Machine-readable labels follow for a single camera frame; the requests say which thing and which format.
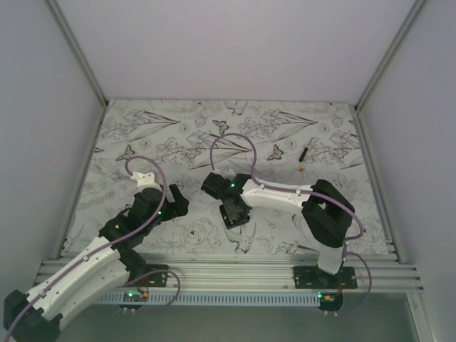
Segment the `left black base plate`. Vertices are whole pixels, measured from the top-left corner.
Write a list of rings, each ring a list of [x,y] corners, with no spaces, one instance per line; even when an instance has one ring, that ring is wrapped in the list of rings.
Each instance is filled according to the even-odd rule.
[[[138,275],[131,276],[129,282],[123,284],[123,287],[152,287],[164,288],[167,284],[166,264],[147,264]]]

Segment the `right green circuit board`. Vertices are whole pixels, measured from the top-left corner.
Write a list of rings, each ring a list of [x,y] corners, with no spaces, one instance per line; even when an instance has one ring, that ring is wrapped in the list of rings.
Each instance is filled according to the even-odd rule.
[[[319,306],[321,311],[338,312],[343,306],[343,294],[319,293]]]

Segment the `black fuse box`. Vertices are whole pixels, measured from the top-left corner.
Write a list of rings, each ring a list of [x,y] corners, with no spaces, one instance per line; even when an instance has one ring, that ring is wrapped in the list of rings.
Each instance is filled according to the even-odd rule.
[[[219,206],[219,210],[227,229],[233,229],[250,222],[249,213],[251,211],[251,207],[249,206],[231,206],[222,204]]]

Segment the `floral printed mat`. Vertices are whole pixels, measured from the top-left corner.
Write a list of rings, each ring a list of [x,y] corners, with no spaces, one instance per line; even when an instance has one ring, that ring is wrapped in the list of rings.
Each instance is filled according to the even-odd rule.
[[[304,161],[299,157],[308,147]],[[141,253],[295,254],[316,248],[304,219],[256,208],[248,224],[226,229],[219,202],[200,189],[213,169],[256,170],[289,185],[329,181],[355,208],[348,248],[385,254],[350,108],[344,103],[220,100],[114,100],[105,115],[65,250],[79,252],[133,202],[129,171],[161,168],[189,200],[186,216],[161,224]]]

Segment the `left green circuit board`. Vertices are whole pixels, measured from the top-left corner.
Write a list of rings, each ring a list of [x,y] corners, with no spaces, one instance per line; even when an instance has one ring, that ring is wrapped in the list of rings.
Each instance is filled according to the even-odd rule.
[[[139,291],[125,291],[122,296],[122,301],[119,307],[122,310],[137,311],[143,307],[144,303],[148,302],[148,292]]]

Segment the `black screwdriver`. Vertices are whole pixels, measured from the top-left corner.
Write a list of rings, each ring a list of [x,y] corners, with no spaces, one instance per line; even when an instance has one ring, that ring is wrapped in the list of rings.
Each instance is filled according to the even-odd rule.
[[[309,148],[308,147],[305,147],[303,152],[301,153],[300,157],[299,157],[299,162],[303,162],[304,161],[304,158],[307,154],[307,152],[309,151]]]

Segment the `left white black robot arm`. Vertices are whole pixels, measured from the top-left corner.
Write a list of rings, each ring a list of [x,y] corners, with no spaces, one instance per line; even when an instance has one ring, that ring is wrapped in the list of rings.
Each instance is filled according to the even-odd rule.
[[[129,288],[123,296],[128,310],[147,302],[150,288],[164,287],[168,266],[150,266],[134,248],[160,223],[188,213],[177,185],[169,191],[172,201],[160,187],[136,193],[132,206],[107,221],[62,269],[27,292],[12,291],[4,300],[5,339],[56,341],[72,319],[112,290]]]

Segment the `green circuit board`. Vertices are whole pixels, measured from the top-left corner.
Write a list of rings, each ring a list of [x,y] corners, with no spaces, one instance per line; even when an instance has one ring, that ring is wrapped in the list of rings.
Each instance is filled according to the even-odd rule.
[[[343,294],[319,293],[319,306],[321,311],[338,312],[343,306]]]
[[[139,291],[125,291],[122,296],[122,301],[119,307],[122,310],[137,311],[143,307],[144,303],[148,302],[148,292]]]

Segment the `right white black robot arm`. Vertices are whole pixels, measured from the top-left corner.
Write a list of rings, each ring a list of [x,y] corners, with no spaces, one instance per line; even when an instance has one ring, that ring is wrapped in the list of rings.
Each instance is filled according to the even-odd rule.
[[[201,190],[222,203],[219,210],[227,229],[248,223],[250,211],[257,207],[302,216],[318,243],[318,284],[329,289],[341,280],[346,233],[355,210],[330,182],[292,187],[261,182],[247,174],[229,180],[211,172]]]

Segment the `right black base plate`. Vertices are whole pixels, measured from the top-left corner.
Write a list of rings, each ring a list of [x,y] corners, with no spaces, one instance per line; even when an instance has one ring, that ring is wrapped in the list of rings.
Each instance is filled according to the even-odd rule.
[[[317,266],[294,266],[292,268],[296,289],[357,289],[358,283],[355,270],[350,266],[342,266],[335,274],[320,270]]]

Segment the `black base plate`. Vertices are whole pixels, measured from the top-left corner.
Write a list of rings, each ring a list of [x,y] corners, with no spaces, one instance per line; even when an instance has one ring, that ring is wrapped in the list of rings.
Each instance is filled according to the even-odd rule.
[[[292,268],[296,289],[357,289],[358,283],[355,270],[350,266],[342,266],[335,274],[320,270],[317,266],[294,266]]]
[[[147,264],[138,275],[131,276],[129,282],[123,284],[123,287],[152,287],[164,288],[167,284],[166,264]]]

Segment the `aluminium rail front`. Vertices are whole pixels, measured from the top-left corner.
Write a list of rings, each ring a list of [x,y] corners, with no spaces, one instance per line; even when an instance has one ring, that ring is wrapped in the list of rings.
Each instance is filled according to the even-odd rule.
[[[291,291],[295,266],[313,266],[317,254],[143,254],[149,264],[166,264],[190,291]],[[418,270],[388,253],[363,255],[374,293],[423,292]]]

